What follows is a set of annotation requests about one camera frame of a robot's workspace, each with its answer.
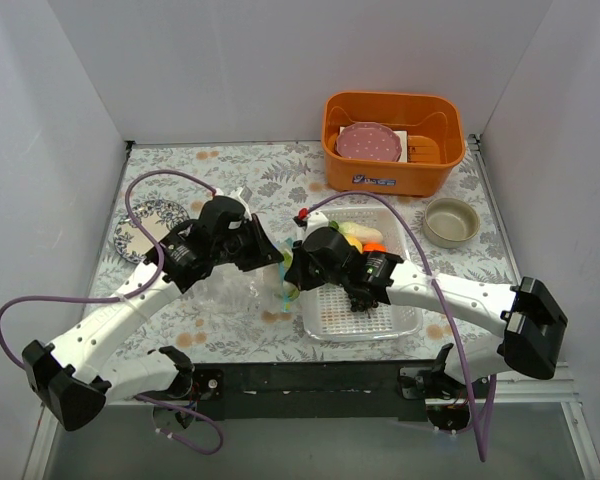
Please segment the dark grape bunch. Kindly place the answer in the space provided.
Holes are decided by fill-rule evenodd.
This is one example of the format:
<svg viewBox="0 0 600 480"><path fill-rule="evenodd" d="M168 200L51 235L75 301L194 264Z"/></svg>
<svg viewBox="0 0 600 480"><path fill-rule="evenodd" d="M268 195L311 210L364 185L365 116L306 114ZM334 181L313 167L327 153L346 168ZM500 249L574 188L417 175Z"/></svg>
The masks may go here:
<svg viewBox="0 0 600 480"><path fill-rule="evenodd" d="M364 288L352 288L347 290L350 301L351 312L366 312L374 310L379 306L378 300L371 292Z"/></svg>

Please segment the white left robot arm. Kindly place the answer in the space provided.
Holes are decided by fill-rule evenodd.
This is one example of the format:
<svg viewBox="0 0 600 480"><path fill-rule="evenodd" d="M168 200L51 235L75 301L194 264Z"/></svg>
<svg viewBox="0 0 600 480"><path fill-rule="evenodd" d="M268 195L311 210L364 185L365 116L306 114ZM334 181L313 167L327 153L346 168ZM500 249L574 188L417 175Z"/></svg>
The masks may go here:
<svg viewBox="0 0 600 480"><path fill-rule="evenodd" d="M243 272L282 262L257 216L229 196L208 201L198 218L175 226L149 250L107 304L49 344L27 345L22 358L31 389L60 424L75 431L110 402L146 392L188 396L194 365L173 346L115 361L119 345L212 270L233 264Z"/></svg>

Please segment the clear zip top bag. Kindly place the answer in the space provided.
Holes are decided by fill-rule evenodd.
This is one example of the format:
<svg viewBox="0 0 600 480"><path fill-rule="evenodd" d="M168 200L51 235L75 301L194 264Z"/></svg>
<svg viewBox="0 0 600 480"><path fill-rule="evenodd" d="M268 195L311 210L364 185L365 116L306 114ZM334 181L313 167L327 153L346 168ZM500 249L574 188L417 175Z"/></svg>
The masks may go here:
<svg viewBox="0 0 600 480"><path fill-rule="evenodd" d="M278 242L276 248L281 254L292 253L291 239ZM299 291L284 280L282 262L249 272L241 272L232 264L216 267L208 279L197 282L184 298L212 313L290 313Z"/></svg>

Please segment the green starfruit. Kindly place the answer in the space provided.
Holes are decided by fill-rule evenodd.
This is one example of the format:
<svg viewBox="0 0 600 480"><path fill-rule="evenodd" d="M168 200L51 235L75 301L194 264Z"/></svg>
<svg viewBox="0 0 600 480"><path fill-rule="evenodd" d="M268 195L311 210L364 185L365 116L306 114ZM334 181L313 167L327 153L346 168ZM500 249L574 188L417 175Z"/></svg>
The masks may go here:
<svg viewBox="0 0 600 480"><path fill-rule="evenodd" d="M291 252L289 252L289 251L284 251L282 253L282 255L283 255L283 262L281 264L281 271L283 273L286 273L290 269L290 267L292 265L293 254Z"/></svg>

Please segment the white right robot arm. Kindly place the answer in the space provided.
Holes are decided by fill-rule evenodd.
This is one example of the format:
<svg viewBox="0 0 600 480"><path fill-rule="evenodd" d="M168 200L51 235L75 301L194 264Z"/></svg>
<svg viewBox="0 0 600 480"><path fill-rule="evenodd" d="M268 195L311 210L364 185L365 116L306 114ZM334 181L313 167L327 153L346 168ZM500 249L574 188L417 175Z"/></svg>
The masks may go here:
<svg viewBox="0 0 600 480"><path fill-rule="evenodd" d="M285 275L301 291L340 286L357 311L379 304L450 315L486 330L457 344L432 373L434 389L455 397L470 381L515 371L537 380L553 378L568 325L546 285L525 277L519 285L489 284L451 275L428 275L392 253L360 252L331 227L295 242Z"/></svg>

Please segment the yellow pear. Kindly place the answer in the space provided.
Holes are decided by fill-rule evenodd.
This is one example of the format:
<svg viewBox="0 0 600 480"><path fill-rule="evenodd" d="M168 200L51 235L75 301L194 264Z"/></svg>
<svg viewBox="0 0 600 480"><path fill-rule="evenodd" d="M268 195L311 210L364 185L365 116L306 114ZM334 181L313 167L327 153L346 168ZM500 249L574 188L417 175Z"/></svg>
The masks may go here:
<svg viewBox="0 0 600 480"><path fill-rule="evenodd" d="M358 238L356 238L353 235L346 235L345 239L351 246L355 247L358 252L360 252L360 253L364 252L363 243Z"/></svg>

